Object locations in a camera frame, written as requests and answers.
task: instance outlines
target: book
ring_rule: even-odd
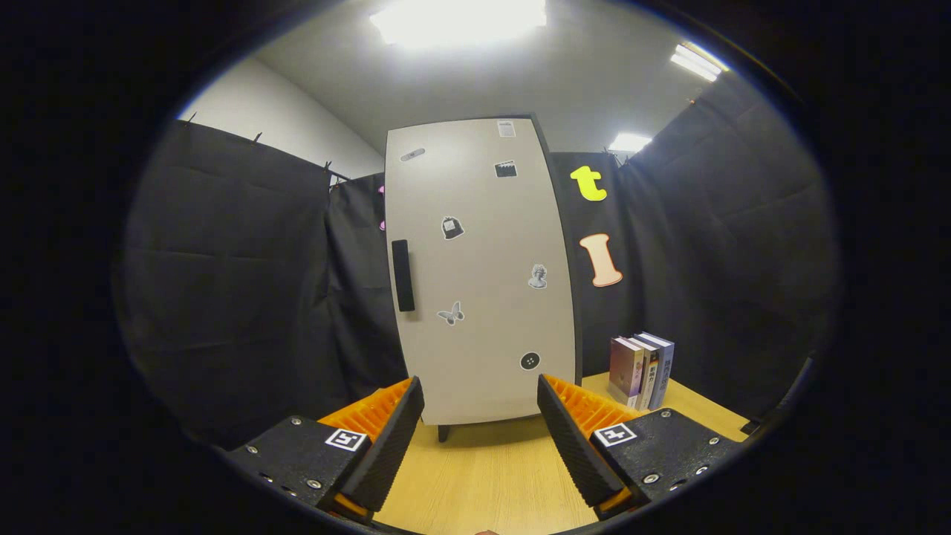
[[[650,406],[650,396],[653,393],[654,381],[657,378],[657,365],[660,364],[661,349],[658,346],[639,340],[636,335],[628,340],[644,348],[644,370],[641,373],[641,391],[637,395],[635,410],[647,411]]]
[[[641,340],[653,342],[662,349],[660,366],[657,367],[657,379],[654,381],[653,392],[650,393],[650,410],[656,410],[664,403],[664,395],[667,393],[667,381],[670,379],[670,368],[673,366],[674,342],[648,332],[642,332],[636,336]]]
[[[611,339],[608,392],[625,406],[634,407],[641,391],[644,349],[624,337]]]

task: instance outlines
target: white wall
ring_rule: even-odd
[[[383,171],[383,157],[302,89],[254,58],[223,74],[179,115],[283,150],[349,178]]]

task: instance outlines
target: black curtain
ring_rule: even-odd
[[[750,418],[822,345],[839,293],[814,162],[783,116],[725,72],[620,169],[646,330],[676,343],[675,380]]]
[[[383,173],[341,182],[330,192],[329,307],[353,400],[407,377],[390,292]]]
[[[178,121],[135,194],[114,295],[134,364],[203,440],[344,405],[318,166]]]
[[[575,321],[580,322],[582,331],[582,373],[593,375],[608,371],[611,338],[643,329],[641,260],[614,156],[604,152],[552,152],[550,156],[555,200],[565,223],[563,228],[570,233],[568,254],[575,266],[572,287],[575,299],[580,301],[580,317]],[[583,166],[601,174],[596,184],[608,193],[603,200],[589,201],[581,195],[571,174]],[[608,287],[592,284],[591,257],[578,245],[585,236],[598,233],[610,236],[611,259],[623,274],[620,282]]]

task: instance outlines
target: orange letter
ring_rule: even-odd
[[[610,285],[621,282],[624,277],[620,271],[614,267],[611,260],[611,253],[608,251],[608,234],[592,234],[582,238],[578,244],[588,250],[588,255],[592,258],[594,266],[594,279],[592,284],[597,287],[609,287]]]

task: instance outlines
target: wooden table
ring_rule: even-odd
[[[608,374],[581,385],[610,399]],[[670,380],[664,406],[734,441],[748,420]],[[383,509],[374,519],[433,535],[536,535],[596,522],[565,468],[540,415],[452,426],[417,424]]]

